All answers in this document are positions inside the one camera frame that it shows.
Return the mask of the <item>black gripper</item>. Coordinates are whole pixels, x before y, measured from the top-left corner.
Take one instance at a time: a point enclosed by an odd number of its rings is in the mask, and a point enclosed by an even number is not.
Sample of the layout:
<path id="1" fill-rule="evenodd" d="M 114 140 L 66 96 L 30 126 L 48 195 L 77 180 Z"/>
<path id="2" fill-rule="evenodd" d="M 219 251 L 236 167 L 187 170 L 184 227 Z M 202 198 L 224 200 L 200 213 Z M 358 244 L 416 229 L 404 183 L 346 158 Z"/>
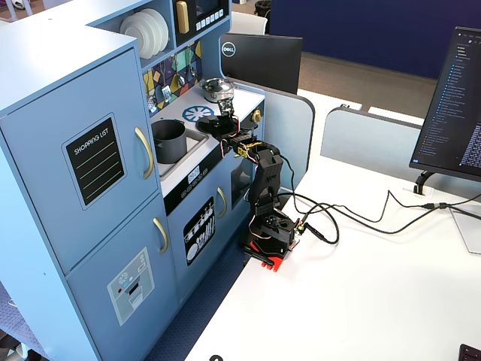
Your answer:
<path id="1" fill-rule="evenodd" d="M 211 125 L 211 135 L 220 135 L 220 144 L 226 143 L 230 145 L 232 139 L 235 142 L 249 139 L 249 133 L 246 130 L 242 130 L 241 121 L 236 115 L 210 115 L 207 117 L 207 121 Z"/>

